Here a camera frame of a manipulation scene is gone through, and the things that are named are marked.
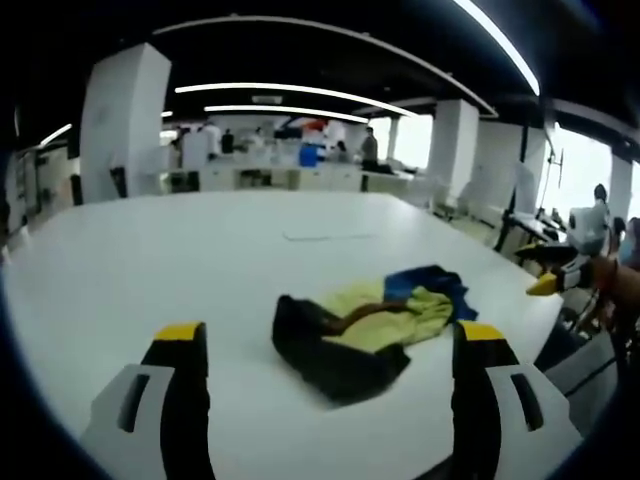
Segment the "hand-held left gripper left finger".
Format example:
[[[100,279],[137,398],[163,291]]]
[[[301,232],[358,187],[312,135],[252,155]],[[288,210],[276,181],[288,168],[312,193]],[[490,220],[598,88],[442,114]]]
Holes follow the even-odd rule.
[[[80,444],[111,479],[213,479],[206,325],[161,329],[91,405]]]

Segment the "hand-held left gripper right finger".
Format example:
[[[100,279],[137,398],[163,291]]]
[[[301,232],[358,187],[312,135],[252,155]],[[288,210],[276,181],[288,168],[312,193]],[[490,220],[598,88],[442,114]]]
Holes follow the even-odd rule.
[[[453,325],[452,479],[546,479],[582,443],[569,402],[495,327]]]

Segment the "person's right hand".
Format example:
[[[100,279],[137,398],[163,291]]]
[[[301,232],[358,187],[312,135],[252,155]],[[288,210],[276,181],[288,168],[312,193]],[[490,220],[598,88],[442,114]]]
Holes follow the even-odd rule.
[[[592,284],[612,300],[622,302],[634,293],[637,272],[608,257],[594,257],[590,261]]]

